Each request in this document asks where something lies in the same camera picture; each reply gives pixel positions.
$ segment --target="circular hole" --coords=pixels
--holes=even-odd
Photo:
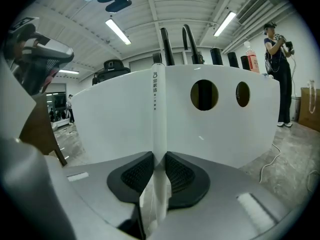
[[[245,82],[240,82],[235,90],[236,101],[241,107],[248,105],[250,100],[250,89]]]
[[[219,92],[217,87],[208,80],[196,82],[190,92],[192,104],[201,111],[212,109],[218,102]]]

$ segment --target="black pants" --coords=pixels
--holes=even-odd
[[[74,123],[75,122],[75,119],[74,119],[74,113],[72,112],[72,109],[69,109],[69,112],[70,112],[70,123]]]
[[[278,122],[290,123],[290,105],[292,95],[292,79],[291,69],[288,61],[282,59],[279,62],[279,70],[277,72],[271,72],[275,80],[280,83],[280,111]]]

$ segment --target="white sneaker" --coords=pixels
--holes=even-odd
[[[292,126],[292,122],[285,123],[284,125],[290,128]]]

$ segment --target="black handle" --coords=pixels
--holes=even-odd
[[[160,52],[152,54],[153,63],[162,63],[162,56]]]
[[[220,49],[219,48],[212,48],[210,50],[210,53],[211,53],[213,65],[222,65],[223,66]]]
[[[248,59],[248,56],[244,55],[244,56],[241,56],[241,63],[242,63],[242,68],[244,70],[251,70],[250,69],[250,64],[249,64],[249,59]]]
[[[183,39],[183,46],[184,46],[185,50],[188,50],[187,35],[189,38],[191,52],[192,52],[192,63],[193,64],[201,64],[200,56],[198,54],[196,42],[194,39],[194,35],[192,34],[190,27],[187,24],[185,24],[185,25],[183,25],[183,28],[182,28],[182,39]]]
[[[160,29],[160,33],[163,41],[163,49],[165,54],[165,60],[167,66],[173,66],[175,64],[174,55],[172,54],[169,35],[165,27]]]
[[[239,68],[237,55],[236,55],[235,52],[229,52],[228,53],[228,59],[229,59],[230,67]]]
[[[194,35],[191,32],[190,27],[185,24],[182,29],[182,39],[183,46],[185,50],[188,50],[187,35],[190,42],[191,52],[192,52],[192,63],[201,64],[200,56],[197,50]],[[198,93],[199,93],[199,110],[206,111],[211,109],[212,104],[212,88],[208,81],[200,81],[198,83]]]

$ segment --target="plastic bottle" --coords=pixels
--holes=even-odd
[[[244,42],[244,46],[246,47],[246,52],[245,52],[245,54],[246,54],[247,57],[248,57],[251,71],[260,74],[257,56],[256,56],[256,53],[254,52],[254,50],[251,49],[251,44],[250,44],[250,42],[245,41],[245,42]]]

